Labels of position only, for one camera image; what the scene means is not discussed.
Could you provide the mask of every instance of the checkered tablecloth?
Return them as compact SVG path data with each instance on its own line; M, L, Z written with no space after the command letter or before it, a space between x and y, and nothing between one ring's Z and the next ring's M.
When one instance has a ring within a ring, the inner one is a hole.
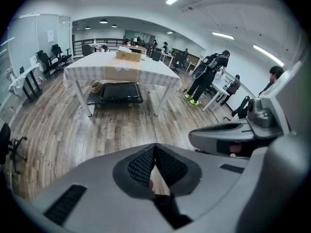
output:
M95 52L72 63L64 70L65 87L69 80L120 80L181 87L180 78L161 61L120 60L116 59L116 52Z

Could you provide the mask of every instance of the black table leg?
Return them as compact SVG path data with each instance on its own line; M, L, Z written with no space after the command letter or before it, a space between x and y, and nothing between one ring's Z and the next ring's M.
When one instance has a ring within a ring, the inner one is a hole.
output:
M31 92L33 93L34 97L37 98L38 96L37 96L37 94L35 93L35 91L34 91L34 89L33 89L33 86L30 84L28 77L25 77L25 80L26 80L26 82L27 82L27 84L28 84L28 86L29 86Z
M37 87L37 90L40 91L40 87L38 86L38 83L37 81L35 80L35 77L34 77L34 74L33 74L33 71L30 71L30 75L35 83L35 86Z
M32 102L33 100L31 99L31 97L29 96L28 92L26 91L25 87L23 86L23 92L26 94L26 97L28 98L28 100L30 102Z

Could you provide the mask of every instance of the black pants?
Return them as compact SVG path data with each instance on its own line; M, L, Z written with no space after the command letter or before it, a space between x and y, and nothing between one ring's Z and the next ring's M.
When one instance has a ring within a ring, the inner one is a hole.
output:
M212 84L215 78L215 74L215 71L210 70L194 80L187 94L191 96L197 88L196 92L194 93L193 100L198 101L201 94L206 90L206 88L208 88Z
M222 102L222 104L227 103L228 99L231 97L231 95L233 95L233 93L231 93L231 92L229 92L229 91L227 91L227 93L229 94L229 96L227 96L227 97L225 98L225 100ZM223 98L224 98L224 95L222 95L221 98L218 99L217 102L219 102L219 101L222 100Z

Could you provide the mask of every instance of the person wearing backpack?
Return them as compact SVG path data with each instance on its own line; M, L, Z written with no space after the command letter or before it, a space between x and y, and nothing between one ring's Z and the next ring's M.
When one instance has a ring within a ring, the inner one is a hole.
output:
M230 52L228 50L223 51L221 55L213 54L211 56L205 57L205 59L202 61L201 64L208 65L209 63L212 63L213 60L217 59L216 65L213 67L213 69L207 68L206 72L202 74L200 77L198 77L196 80L194 80L192 86L190 87L189 91L185 95L185 98L191 99L190 103L194 105L199 105L199 97L201 94L208 88L216 75L217 69L220 67L223 67L223 71L221 73L221 77L225 73L225 69L228 65Z

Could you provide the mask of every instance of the box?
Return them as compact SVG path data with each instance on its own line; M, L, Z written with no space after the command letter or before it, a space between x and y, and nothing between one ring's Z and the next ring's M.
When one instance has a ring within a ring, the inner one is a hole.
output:
M122 60L130 60L130 61L140 62L141 53L117 51L116 58L122 59Z

